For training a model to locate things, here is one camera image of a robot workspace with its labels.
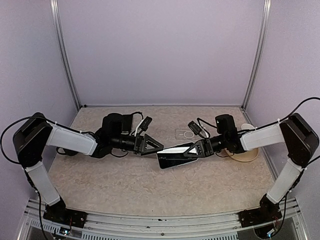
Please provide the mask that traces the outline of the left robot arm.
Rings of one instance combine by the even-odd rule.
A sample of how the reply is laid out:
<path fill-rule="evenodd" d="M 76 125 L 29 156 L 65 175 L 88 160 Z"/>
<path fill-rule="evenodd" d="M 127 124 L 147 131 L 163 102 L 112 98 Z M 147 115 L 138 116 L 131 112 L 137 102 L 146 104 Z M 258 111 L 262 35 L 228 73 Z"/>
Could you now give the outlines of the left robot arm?
<path fill-rule="evenodd" d="M 148 129 L 151 117 L 143 118 L 133 135 L 123 133 L 127 119 L 125 115 L 110 113 L 103 118 L 101 127 L 92 133 L 63 126 L 37 112 L 27 117 L 14 133 L 12 140 L 18 162 L 44 202 L 51 207 L 49 212 L 57 221 L 66 222 L 70 218 L 70 211 L 64 207 L 65 203 L 42 163 L 45 147 L 56 147 L 71 155 L 81 153 L 97 159 L 109 155 L 113 149 L 141 156 L 164 149 L 160 142 L 148 134 L 141 134 Z"/>

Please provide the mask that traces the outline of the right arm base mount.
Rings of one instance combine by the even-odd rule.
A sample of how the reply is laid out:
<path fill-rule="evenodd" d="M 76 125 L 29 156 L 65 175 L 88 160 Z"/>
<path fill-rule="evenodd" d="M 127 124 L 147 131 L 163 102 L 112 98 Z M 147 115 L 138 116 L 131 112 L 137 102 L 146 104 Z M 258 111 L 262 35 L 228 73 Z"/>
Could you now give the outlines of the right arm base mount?
<path fill-rule="evenodd" d="M 238 213 L 242 228 L 260 225 L 282 218 L 279 202 L 273 203 L 265 194 L 259 201 L 259 207 L 245 209 Z"/>

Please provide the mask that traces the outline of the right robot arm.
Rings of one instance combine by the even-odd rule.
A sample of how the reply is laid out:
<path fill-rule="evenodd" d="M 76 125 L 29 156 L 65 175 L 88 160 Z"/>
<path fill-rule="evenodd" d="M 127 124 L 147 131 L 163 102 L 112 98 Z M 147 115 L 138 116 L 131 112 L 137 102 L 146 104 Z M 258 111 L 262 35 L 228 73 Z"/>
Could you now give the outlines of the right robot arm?
<path fill-rule="evenodd" d="M 233 116 L 222 114 L 215 118 L 217 136 L 198 140 L 183 155 L 206 158 L 223 149 L 242 154 L 265 146 L 284 143 L 288 160 L 266 198 L 279 203 L 308 166 L 320 144 L 320 139 L 299 113 L 255 129 L 239 131 Z"/>

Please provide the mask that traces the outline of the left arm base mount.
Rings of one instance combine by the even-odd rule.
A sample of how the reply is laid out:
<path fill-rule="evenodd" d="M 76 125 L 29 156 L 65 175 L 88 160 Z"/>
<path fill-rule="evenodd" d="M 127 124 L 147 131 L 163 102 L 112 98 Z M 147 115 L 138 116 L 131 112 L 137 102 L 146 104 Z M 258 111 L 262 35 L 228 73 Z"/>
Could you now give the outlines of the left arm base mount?
<path fill-rule="evenodd" d="M 83 229 L 87 221 L 88 213 L 66 207 L 66 203 L 59 195 L 53 203 L 45 204 L 43 218 L 55 223 Z"/>

